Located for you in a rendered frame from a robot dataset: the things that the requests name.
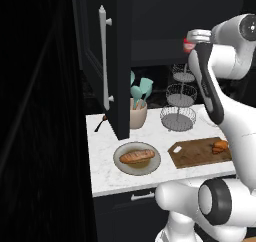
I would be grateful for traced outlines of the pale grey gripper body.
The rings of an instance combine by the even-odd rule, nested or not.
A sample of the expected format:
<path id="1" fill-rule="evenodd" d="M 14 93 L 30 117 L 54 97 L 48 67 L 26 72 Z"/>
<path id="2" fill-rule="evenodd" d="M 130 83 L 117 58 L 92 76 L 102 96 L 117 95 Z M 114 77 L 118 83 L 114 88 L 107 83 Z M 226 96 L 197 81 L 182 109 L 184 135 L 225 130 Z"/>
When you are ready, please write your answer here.
<path id="1" fill-rule="evenodd" d="M 194 44 L 197 44 L 200 42 L 209 42 L 210 38 L 211 38 L 210 30 L 193 29 L 187 33 L 187 40 Z"/>

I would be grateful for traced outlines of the red jam jar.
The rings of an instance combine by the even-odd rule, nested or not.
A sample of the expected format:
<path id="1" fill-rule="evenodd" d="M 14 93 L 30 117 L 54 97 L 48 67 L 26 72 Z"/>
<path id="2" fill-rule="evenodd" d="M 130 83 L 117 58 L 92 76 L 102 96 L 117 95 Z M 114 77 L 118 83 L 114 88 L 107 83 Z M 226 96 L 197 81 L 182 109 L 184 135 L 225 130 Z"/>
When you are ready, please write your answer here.
<path id="1" fill-rule="evenodd" d="M 187 38 L 183 40 L 183 51 L 185 53 L 190 53 L 195 48 L 195 46 L 195 41 L 188 40 Z"/>

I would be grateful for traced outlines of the black upper cabinet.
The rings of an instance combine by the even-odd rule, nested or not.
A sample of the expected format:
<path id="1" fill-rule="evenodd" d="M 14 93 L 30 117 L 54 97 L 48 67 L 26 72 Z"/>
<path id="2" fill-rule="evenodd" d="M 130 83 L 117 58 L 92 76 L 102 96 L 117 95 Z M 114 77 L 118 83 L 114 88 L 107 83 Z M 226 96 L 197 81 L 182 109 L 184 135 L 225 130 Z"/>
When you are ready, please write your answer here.
<path id="1" fill-rule="evenodd" d="M 188 31 L 210 30 L 244 12 L 256 12 L 256 0 L 133 0 L 131 65 L 183 63 Z"/>

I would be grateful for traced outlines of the black cabinet door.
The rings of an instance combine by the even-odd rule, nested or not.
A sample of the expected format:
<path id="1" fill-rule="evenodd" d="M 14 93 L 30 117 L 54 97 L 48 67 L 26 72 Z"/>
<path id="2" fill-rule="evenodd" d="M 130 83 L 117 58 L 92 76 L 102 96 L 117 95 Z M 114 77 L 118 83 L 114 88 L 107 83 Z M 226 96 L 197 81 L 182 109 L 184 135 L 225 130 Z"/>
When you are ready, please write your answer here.
<path id="1" fill-rule="evenodd" d="M 130 133 L 130 71 L 132 0 L 72 0 L 79 65 L 103 112 L 120 140 Z M 99 8 L 112 25 L 106 27 L 107 75 L 110 109 L 103 104 L 103 67 Z"/>

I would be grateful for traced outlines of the orange-brown croissant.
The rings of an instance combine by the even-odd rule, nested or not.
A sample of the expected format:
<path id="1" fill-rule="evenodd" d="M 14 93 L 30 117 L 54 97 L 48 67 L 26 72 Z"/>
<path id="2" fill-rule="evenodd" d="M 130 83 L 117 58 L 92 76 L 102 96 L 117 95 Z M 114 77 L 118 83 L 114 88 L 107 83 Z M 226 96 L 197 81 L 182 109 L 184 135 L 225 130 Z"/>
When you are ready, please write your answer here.
<path id="1" fill-rule="evenodd" d="M 219 140 L 213 143 L 212 153 L 219 154 L 228 150 L 228 142 L 225 140 Z"/>

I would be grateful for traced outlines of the brown wooden cutting board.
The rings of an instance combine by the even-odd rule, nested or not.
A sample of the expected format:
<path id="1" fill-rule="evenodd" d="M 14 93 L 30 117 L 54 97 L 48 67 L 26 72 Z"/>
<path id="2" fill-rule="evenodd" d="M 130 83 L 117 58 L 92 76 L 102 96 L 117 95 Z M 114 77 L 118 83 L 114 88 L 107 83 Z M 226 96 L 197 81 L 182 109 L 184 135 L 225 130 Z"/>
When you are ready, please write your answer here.
<path id="1" fill-rule="evenodd" d="M 212 137 L 179 141 L 168 149 L 168 153 L 177 169 L 231 161 L 229 146 L 227 151 L 219 154 L 212 153 L 213 143 L 219 140 L 222 139 Z"/>

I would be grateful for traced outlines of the black tall cabinet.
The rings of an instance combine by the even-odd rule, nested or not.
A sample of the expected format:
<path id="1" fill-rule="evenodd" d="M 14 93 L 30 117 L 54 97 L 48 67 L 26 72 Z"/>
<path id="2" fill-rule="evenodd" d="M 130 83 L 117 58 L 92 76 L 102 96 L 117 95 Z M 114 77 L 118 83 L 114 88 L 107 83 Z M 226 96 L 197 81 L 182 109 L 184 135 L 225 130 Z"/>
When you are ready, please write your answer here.
<path id="1" fill-rule="evenodd" d="M 97 242 L 72 0 L 0 0 L 0 242 Z"/>

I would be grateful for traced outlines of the beige utensil pot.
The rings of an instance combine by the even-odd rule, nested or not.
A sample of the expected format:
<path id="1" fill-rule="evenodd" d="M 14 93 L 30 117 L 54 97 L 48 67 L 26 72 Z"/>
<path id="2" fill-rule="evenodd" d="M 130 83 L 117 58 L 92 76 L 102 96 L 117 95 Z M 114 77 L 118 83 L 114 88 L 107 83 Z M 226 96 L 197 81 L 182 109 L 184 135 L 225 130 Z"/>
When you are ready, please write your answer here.
<path id="1" fill-rule="evenodd" d="M 130 99 L 130 128 L 131 129 L 140 129 L 147 117 L 147 104 L 140 109 L 136 110 L 136 108 L 133 108 L 134 99 Z"/>

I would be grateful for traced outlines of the brown baguette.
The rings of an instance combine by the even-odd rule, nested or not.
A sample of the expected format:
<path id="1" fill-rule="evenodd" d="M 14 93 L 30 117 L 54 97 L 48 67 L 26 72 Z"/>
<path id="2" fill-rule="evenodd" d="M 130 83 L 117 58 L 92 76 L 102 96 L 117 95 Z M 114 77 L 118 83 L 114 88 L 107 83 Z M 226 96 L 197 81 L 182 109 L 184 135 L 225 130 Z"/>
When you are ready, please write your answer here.
<path id="1" fill-rule="evenodd" d="M 155 152 L 151 149 L 137 150 L 120 156 L 119 160 L 123 164 L 136 164 L 148 161 L 155 157 Z"/>

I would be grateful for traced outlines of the grey round plate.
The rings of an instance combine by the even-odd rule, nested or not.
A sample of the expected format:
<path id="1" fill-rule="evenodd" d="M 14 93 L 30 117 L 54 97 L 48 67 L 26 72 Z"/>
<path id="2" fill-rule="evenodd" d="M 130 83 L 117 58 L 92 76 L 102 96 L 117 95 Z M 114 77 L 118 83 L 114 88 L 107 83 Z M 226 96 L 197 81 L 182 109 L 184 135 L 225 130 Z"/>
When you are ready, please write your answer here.
<path id="1" fill-rule="evenodd" d="M 147 159 L 146 161 L 140 163 L 122 163 L 120 157 L 124 154 L 134 153 L 135 151 L 145 151 L 151 150 L 154 152 L 152 158 Z M 134 175 L 134 176 L 143 176 L 148 175 L 154 172 L 161 163 L 161 156 L 159 152 L 150 144 L 143 142 L 129 142 L 119 146 L 113 155 L 114 164 L 122 172 Z"/>

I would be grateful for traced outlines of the black drawer front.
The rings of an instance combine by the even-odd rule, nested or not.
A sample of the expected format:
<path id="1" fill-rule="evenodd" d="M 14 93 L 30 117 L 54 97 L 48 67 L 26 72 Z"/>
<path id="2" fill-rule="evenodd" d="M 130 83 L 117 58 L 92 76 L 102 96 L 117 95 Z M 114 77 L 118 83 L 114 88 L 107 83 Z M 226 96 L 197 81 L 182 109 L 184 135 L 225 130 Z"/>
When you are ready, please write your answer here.
<path id="1" fill-rule="evenodd" d="M 155 242 L 168 220 L 155 197 L 131 201 L 132 194 L 155 193 L 155 188 L 93 199 L 98 242 Z"/>

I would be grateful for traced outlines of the black-handled tool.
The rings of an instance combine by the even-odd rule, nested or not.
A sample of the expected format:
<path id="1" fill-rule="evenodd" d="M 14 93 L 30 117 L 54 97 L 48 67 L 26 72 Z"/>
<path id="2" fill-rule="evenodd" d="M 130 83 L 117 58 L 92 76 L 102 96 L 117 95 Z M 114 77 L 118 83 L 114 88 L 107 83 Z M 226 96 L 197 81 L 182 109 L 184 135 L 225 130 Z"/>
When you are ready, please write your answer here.
<path id="1" fill-rule="evenodd" d="M 98 132 L 98 130 L 99 130 L 101 124 L 102 124 L 104 121 L 106 121 L 107 119 L 108 119 L 107 116 L 104 115 L 104 116 L 102 117 L 102 120 L 101 120 L 100 123 L 98 124 L 98 126 L 95 128 L 94 132 Z"/>

